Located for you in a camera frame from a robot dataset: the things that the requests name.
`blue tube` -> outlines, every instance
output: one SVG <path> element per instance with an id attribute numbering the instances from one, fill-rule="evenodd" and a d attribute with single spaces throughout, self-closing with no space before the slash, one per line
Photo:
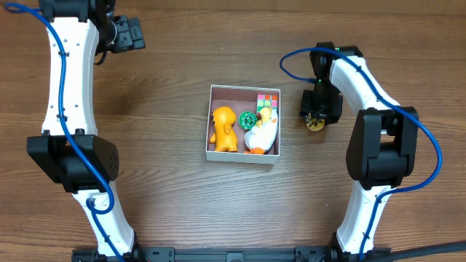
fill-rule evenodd
<path id="1" fill-rule="evenodd" d="M 408 192 L 408 191 L 414 191 L 414 190 L 418 190 L 418 189 L 421 189 L 425 186 L 427 186 L 428 184 L 430 184 L 438 175 L 438 173 L 440 172 L 441 168 L 442 168 L 442 163 L 443 163 L 443 156 L 442 156 L 442 151 L 441 151 L 441 147 L 440 145 L 438 144 L 437 140 L 435 139 L 435 136 L 423 125 L 423 123 L 421 123 L 419 120 L 415 119 L 412 115 L 410 115 L 409 113 L 407 113 L 406 111 L 404 111 L 403 109 L 401 109 L 401 107 L 399 106 L 395 106 L 393 104 L 391 104 L 390 102 L 386 101 L 381 95 L 380 93 L 377 91 L 377 88 L 375 87 L 374 83 L 372 83 L 371 79 L 369 78 L 369 76 L 363 71 L 361 70 L 361 67 L 358 66 L 355 62 L 353 62 L 352 60 L 350 60 L 346 55 L 343 55 L 342 53 L 340 52 L 336 52 L 335 50 L 332 50 L 332 49 L 327 49 L 327 48 L 322 48 L 322 47 L 310 47 L 310 48 L 303 48 L 303 49 L 299 49 L 299 50 L 296 50 L 294 52 L 291 52 L 287 55 L 285 55 L 281 60 L 280 60 L 280 68 L 285 72 L 287 73 L 287 75 L 293 77 L 294 79 L 298 79 L 298 80 L 302 80 L 302 81 L 306 81 L 306 82 L 309 82 L 309 83 L 312 83 L 310 81 L 310 79 L 305 79 L 305 78 L 301 78 L 301 77 L 297 77 L 297 76 L 294 76 L 293 74 L 291 74 L 290 72 L 288 72 L 287 70 L 285 70 L 282 66 L 282 63 L 284 61 L 284 59 L 292 56 L 292 55 L 296 55 L 296 54 L 299 54 L 299 53 L 302 53 L 302 52 L 326 52 L 328 54 L 332 54 L 332 55 L 335 55 L 337 57 L 340 57 L 341 59 L 345 60 L 347 63 L 349 63 L 353 68 L 356 69 L 357 72 L 359 72 L 361 74 L 361 76 L 364 78 L 364 80 L 367 82 L 367 84 L 369 85 L 369 87 L 371 88 L 372 92 L 375 94 L 375 96 L 377 97 L 378 100 L 380 100 L 383 104 L 385 104 L 386 106 L 390 107 L 391 109 L 393 109 L 393 111 L 405 116 L 406 118 L 409 119 L 409 121 L 413 122 L 420 130 L 422 130 L 422 132 L 424 132 L 424 134 L 429 138 L 430 142 L 432 142 L 433 146 L 434 146 L 434 149 L 435 149 L 435 152 L 437 154 L 437 166 L 435 167 L 434 169 L 434 172 L 432 173 L 432 175 L 430 175 L 430 177 L 418 184 L 418 185 L 415 185 L 415 186 L 408 186 L 408 187 L 405 187 L 405 188 L 398 188 L 398 189 L 394 189 L 394 190 L 390 190 L 390 191 L 387 191 L 383 194 L 380 194 L 380 196 L 377 197 L 376 199 L 376 204 L 374 205 L 374 208 L 372 210 L 372 214 L 371 214 L 371 219 L 369 221 L 369 224 L 368 224 L 368 227 L 367 227 L 367 230 L 366 230 L 366 233 L 364 234 L 364 238 L 363 238 L 363 241 L 361 242 L 361 246 L 360 246 L 360 251 L 359 251 L 359 260 L 360 261 L 363 261 L 364 260 L 364 245 L 366 244 L 366 241 L 369 237 L 369 234 L 372 230 L 372 226 L 374 224 L 374 220 L 375 220 L 375 217 L 376 217 L 376 213 L 377 213 L 377 207 L 379 206 L 379 203 L 382 201 L 382 199 L 387 196 L 387 195 L 390 195 L 390 194 L 397 194 L 397 193 L 403 193 L 403 192 Z"/>
<path id="2" fill-rule="evenodd" d="M 47 21 L 47 19 L 41 16 L 37 12 L 37 9 L 31 9 L 27 6 L 24 6 L 22 4 L 17 4 L 17 3 L 6 3 L 4 5 L 4 8 L 6 11 L 12 12 L 15 14 L 25 13 L 25 12 L 30 13 L 31 15 L 39 19 L 49 29 L 50 33 L 53 35 L 53 37 L 55 38 L 55 41 L 57 42 L 58 48 L 60 50 L 60 56 L 61 56 L 60 89 L 58 92 L 58 117 L 60 118 L 60 124 L 61 124 L 61 127 L 63 128 L 63 132 L 65 133 L 66 139 L 70 143 L 73 150 L 76 152 L 76 155 L 81 159 L 82 163 L 95 176 L 95 178 L 97 178 L 99 183 L 102 185 L 102 187 L 104 187 L 104 189 L 108 193 L 109 204 L 108 204 L 107 209 L 105 210 L 95 209 L 92 199 L 88 199 L 86 201 L 86 206 L 91 211 L 92 218 L 94 219 L 95 224 L 98 225 L 99 231 L 101 232 L 102 236 L 106 239 L 110 248 L 115 252 L 115 256 L 121 262 L 125 262 L 125 260 L 123 260 L 123 257 L 118 253 L 115 246 L 113 246 L 113 243 L 111 243 L 110 239 L 106 235 L 105 231 L 103 230 L 103 227 L 100 225 L 97 219 L 97 215 L 108 214 L 114 208 L 115 198 L 114 198 L 113 191 L 111 190 L 110 185 L 107 183 L 105 178 L 103 178 L 103 176 L 98 172 L 98 170 L 94 167 L 94 165 L 92 165 L 90 160 L 84 155 L 82 150 L 76 144 L 76 141 L 73 139 L 73 137 L 71 136 L 66 126 L 66 117 L 65 117 L 64 108 L 63 108 L 63 93 L 65 89 L 65 76 L 66 76 L 66 52 L 65 52 L 65 48 L 63 47 L 63 43 L 60 40 L 60 37 L 58 36 L 55 29 L 52 27 L 52 25 L 50 25 L 49 21 Z"/>

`yellow round object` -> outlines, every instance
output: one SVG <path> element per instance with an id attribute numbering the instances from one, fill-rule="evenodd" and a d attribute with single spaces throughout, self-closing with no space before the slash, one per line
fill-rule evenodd
<path id="1" fill-rule="evenodd" d="M 325 126 L 325 120 L 324 119 L 311 119 L 311 115 L 309 114 L 306 120 L 306 126 L 307 126 L 307 129 L 313 132 L 319 131 Z"/>

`white arm segment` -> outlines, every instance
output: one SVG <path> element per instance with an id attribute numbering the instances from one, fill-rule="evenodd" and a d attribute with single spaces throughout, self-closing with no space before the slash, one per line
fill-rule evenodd
<path id="1" fill-rule="evenodd" d="M 95 49 L 99 42 L 99 33 L 95 25 L 88 20 L 78 22 L 77 17 L 57 17 L 52 23 L 60 37 L 66 58 L 65 92 L 63 107 L 67 116 L 66 125 L 72 135 L 76 129 L 83 129 L 86 135 L 97 135 L 92 107 L 92 78 Z M 65 135 L 58 115 L 58 90 L 60 86 L 61 57 L 57 42 L 47 29 L 50 41 L 50 96 L 47 115 L 42 125 L 42 132 L 50 135 Z"/>
<path id="2" fill-rule="evenodd" d="M 369 72 L 364 58 L 358 56 L 349 56 L 348 58 L 361 66 L 361 69 L 368 75 L 379 94 L 385 98 L 385 100 L 395 106 L 400 105 L 380 87 L 371 72 Z M 359 110 L 367 108 L 375 108 L 377 110 L 390 109 L 377 100 L 375 94 L 360 73 L 342 59 L 337 59 L 332 62 L 330 81 L 343 94 L 355 115 L 358 115 Z M 336 238 L 343 252 L 352 254 L 359 253 L 360 245 L 366 233 L 376 198 L 381 193 L 391 189 L 390 186 L 374 186 L 371 190 L 366 191 L 359 181 L 353 181 L 352 193 L 349 198 L 343 224 L 336 231 Z M 384 197 L 382 203 L 379 204 L 377 208 L 374 224 L 369 234 L 370 238 L 367 239 L 364 246 L 364 253 L 374 248 L 374 234 L 389 197 L 390 195 Z"/>
<path id="3" fill-rule="evenodd" d="M 110 213 L 105 215 L 97 215 L 97 219 L 102 225 L 105 232 L 110 236 L 111 242 L 117 248 L 120 255 L 131 252 L 134 243 L 134 231 L 123 215 L 122 206 L 119 203 L 117 190 L 115 189 L 115 182 L 109 183 L 111 190 L 114 192 L 115 206 Z M 95 237 L 97 237 L 98 252 L 107 257 L 115 256 L 110 246 L 105 242 L 101 232 L 97 228 L 92 219 L 92 214 L 86 206 L 88 198 L 95 199 L 95 208 L 98 210 L 105 210 L 108 207 L 108 194 L 100 193 L 97 189 L 92 190 L 79 190 L 73 197 L 80 203 L 87 218 L 89 219 L 92 230 L 94 230 Z"/>
<path id="4" fill-rule="evenodd" d="M 359 253 L 376 198 L 378 195 L 391 189 L 390 186 L 374 186 L 371 190 L 366 191 L 359 181 L 353 181 L 347 213 L 344 216 L 343 223 L 336 231 L 336 238 L 343 252 Z M 377 208 L 376 218 L 369 234 L 369 239 L 367 239 L 364 245 L 364 253 L 374 248 L 374 234 L 389 198 L 390 195 L 385 196 Z"/>
<path id="5" fill-rule="evenodd" d="M 348 58 L 358 66 L 361 66 L 361 69 L 369 76 L 377 91 L 379 91 L 379 94 L 383 98 L 395 106 L 400 105 L 380 87 L 380 84 L 377 83 L 377 80 L 375 80 L 371 72 L 369 72 L 366 60 L 363 57 L 353 55 Z M 386 105 L 377 100 L 375 94 L 372 92 L 361 74 L 343 59 L 337 59 L 332 62 L 330 69 L 330 82 L 340 90 L 355 115 L 358 115 L 358 111 L 361 109 L 389 109 Z"/>

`cardboard box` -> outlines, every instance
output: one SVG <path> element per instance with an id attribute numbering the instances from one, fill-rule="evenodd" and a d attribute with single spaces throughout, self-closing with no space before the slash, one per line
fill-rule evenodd
<path id="1" fill-rule="evenodd" d="M 244 142 L 244 134 L 247 130 L 244 130 L 238 124 L 238 119 L 242 112 L 251 111 L 256 112 L 257 106 L 257 95 L 276 95 L 278 96 L 277 113 L 278 113 L 278 130 L 277 137 L 273 146 L 264 155 L 244 154 L 244 151 L 248 151 L 248 148 Z M 256 164 L 275 164 L 280 157 L 280 90 L 270 88 L 259 88 L 259 87 L 233 87 L 233 86 L 222 86 L 213 84 L 210 87 L 210 103 L 208 111 L 208 125 L 207 135 L 205 139 L 205 154 L 207 160 L 210 161 L 223 161 L 223 162 L 243 162 L 243 163 L 256 163 Z M 229 106 L 236 113 L 237 121 L 233 125 L 233 130 L 238 137 L 238 152 L 215 152 L 215 144 L 209 143 L 210 137 L 214 133 L 214 127 L 210 119 L 212 112 L 221 107 Z"/>

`wooden table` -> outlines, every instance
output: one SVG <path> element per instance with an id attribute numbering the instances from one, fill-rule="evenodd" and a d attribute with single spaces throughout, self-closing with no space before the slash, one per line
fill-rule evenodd
<path id="1" fill-rule="evenodd" d="M 107 57 L 94 70 L 99 136 L 115 143 L 116 187 L 145 246 L 326 245 L 343 220 L 352 180 L 345 164 L 355 116 L 311 133 L 298 118 L 312 89 L 278 67 L 318 41 L 356 44 L 385 90 L 415 106 L 443 149 L 443 170 L 422 191 L 393 196 L 376 245 L 402 250 L 466 235 L 466 17 L 118 9 L 138 16 L 146 48 Z M 49 96 L 44 26 L 0 15 L 0 261 L 69 261 L 94 247 L 78 203 L 26 153 L 40 135 Z M 306 55 L 286 66 L 312 76 Z M 282 90 L 282 150 L 275 166 L 207 162 L 211 84 Z M 403 186 L 433 171 L 419 132 L 416 165 Z M 462 261 L 464 253 L 418 261 Z"/>

